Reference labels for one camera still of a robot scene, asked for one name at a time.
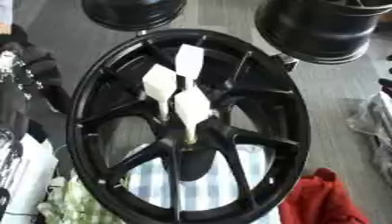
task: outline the plastic bag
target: plastic bag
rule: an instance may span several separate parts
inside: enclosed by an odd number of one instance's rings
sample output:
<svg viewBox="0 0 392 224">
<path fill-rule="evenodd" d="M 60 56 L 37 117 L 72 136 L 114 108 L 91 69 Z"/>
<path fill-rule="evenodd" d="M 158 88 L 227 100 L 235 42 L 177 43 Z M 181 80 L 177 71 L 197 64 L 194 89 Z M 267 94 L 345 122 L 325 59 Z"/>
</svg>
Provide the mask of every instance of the plastic bag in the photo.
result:
<svg viewBox="0 0 392 224">
<path fill-rule="evenodd" d="M 364 101 L 347 119 L 351 129 L 375 137 L 372 163 L 392 186 L 392 100 L 380 92 Z"/>
</svg>

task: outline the gray cloth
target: gray cloth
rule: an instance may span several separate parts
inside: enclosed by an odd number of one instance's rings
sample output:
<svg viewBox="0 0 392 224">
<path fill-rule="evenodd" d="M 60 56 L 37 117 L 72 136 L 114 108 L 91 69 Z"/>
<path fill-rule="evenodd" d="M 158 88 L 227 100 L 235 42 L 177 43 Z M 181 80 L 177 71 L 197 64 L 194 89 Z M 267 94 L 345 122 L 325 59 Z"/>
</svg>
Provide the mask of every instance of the gray cloth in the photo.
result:
<svg viewBox="0 0 392 224">
<path fill-rule="evenodd" d="M 12 24 L 13 0 L 0 0 L 0 23 Z"/>
</svg>

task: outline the white support stand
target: white support stand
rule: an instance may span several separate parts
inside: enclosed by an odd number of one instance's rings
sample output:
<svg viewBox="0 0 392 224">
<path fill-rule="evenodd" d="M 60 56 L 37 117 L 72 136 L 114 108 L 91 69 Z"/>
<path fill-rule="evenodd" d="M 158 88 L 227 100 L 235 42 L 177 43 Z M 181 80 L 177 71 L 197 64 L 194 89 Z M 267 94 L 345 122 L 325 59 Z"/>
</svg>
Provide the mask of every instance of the white support stand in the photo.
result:
<svg viewBox="0 0 392 224">
<path fill-rule="evenodd" d="M 204 63 L 204 49 L 193 45 L 182 45 L 176 56 L 176 72 L 185 77 L 185 89 L 194 87 Z"/>
<path fill-rule="evenodd" d="M 189 88 L 174 98 L 175 109 L 186 127 L 186 141 L 197 141 L 196 127 L 211 115 L 211 103 L 198 87 Z"/>
<path fill-rule="evenodd" d="M 156 64 L 143 77 L 143 85 L 146 94 L 157 101 L 161 120 L 166 122 L 169 117 L 168 101 L 177 90 L 176 73 Z"/>
</svg>

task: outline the blue checkered fabric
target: blue checkered fabric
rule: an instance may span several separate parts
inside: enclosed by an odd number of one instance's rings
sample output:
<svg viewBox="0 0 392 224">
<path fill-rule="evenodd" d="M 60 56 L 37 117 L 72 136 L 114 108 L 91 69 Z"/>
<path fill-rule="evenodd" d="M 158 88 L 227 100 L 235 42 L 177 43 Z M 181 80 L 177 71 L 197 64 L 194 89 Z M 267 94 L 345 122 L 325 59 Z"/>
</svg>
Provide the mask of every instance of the blue checkered fabric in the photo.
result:
<svg viewBox="0 0 392 224">
<path fill-rule="evenodd" d="M 145 145 L 133 150 L 140 151 Z M 262 147 L 238 145 L 242 167 L 251 188 L 266 173 Z M 129 190 L 139 198 L 159 207 L 170 207 L 167 173 L 160 158 L 142 164 L 130 172 Z M 225 206 L 238 197 L 237 184 L 225 158 L 217 153 L 211 170 L 202 178 L 180 184 L 181 208 L 185 211 L 206 210 Z M 277 207 L 253 224 L 280 224 Z"/>
</svg>

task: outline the red fabric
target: red fabric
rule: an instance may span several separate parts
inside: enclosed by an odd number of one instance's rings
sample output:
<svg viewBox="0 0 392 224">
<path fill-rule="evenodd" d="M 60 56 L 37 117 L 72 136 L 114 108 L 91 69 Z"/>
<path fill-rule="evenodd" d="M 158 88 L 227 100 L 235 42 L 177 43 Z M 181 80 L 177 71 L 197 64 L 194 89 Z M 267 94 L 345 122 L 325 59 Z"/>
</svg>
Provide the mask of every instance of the red fabric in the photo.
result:
<svg viewBox="0 0 392 224">
<path fill-rule="evenodd" d="M 343 183 L 328 169 L 299 180 L 279 206 L 282 224 L 368 224 Z"/>
</svg>

